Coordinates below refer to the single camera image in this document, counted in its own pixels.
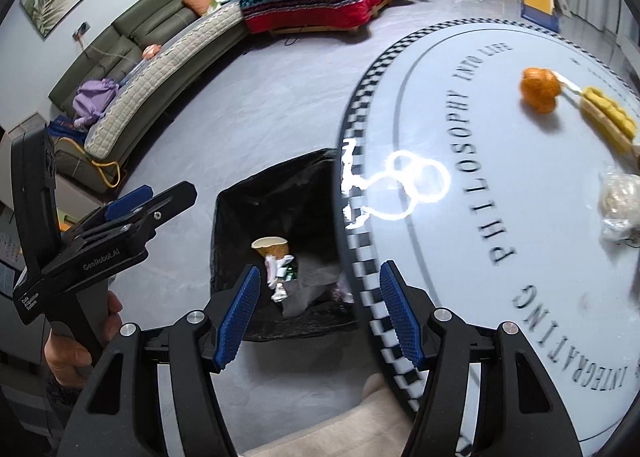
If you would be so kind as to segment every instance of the paper cup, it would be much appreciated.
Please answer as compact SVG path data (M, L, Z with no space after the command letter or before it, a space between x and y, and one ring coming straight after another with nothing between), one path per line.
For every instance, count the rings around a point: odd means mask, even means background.
M263 257L273 255L276 259L281 259L289 255L289 244L282 237L262 237L252 242L251 247Z

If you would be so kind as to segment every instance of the black handle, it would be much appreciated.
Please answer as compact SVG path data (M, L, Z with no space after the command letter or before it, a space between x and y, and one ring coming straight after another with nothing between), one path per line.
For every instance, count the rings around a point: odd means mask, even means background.
M84 296L63 293L52 300L46 312L46 318L53 332L70 336L84 345L91 354L94 367L98 364L104 350L102 323L108 315L106 291L107 281L105 280L79 293L85 294Z
M580 457L574 425L551 377L511 322L495 334L495 361L482 365L477 457Z
M428 323L442 337L440 352L435 369L429 372L402 457L452 456L460 438L469 374L469 329L447 309L436 309Z
M127 328L107 346L82 389L58 457L166 455L156 366L142 360L140 327Z
M175 416L184 454L190 457L238 457L210 374L200 362L198 339L211 329L204 312L189 313L169 332L169 366Z

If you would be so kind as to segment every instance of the gray floor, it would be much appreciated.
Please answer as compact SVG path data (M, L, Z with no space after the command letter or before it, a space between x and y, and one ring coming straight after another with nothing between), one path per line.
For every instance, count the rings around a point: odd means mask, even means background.
M215 76L205 74L210 81L162 131L124 187L123 193L149 184L159 192L186 179L198 190L195 206L149 242L147 261L113 284L124 321L143 329L168 325L206 304L216 195L268 166L335 147L351 91L386 47L444 20L519 15L519 0L395 0L360 36L306 34L289 47L283 37L238 55ZM628 81L612 40L579 18L564 18L561 29ZM162 409L174 457L182 452L166 370L160 373ZM357 405L375 371L364 335L352 332L245 342L214 383L231 437L244 451Z

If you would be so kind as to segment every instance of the orange toy food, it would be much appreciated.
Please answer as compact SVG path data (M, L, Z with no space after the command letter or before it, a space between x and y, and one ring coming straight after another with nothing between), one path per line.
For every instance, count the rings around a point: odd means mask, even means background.
M529 67L522 73L520 92L524 100L540 114L556 109L556 96L561 92L560 82L549 69Z
M142 52L142 58L144 60L151 60L159 52L160 46L158 46L158 44L151 44L151 46L147 46L146 49Z

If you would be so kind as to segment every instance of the screw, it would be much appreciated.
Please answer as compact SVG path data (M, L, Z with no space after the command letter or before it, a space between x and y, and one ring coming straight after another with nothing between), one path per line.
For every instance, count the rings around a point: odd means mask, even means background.
M131 336L136 331L136 324L134 323L126 323L122 327L120 327L120 334L123 336Z
M433 315L436 317L436 320L440 320L441 322L448 322L452 318L451 312L448 309L436 309Z
M200 323L204 320L204 313L202 311L191 311L187 315L187 322L189 323Z
M502 324L502 330L505 331L507 334L518 334L518 326L515 325L513 322L505 322Z

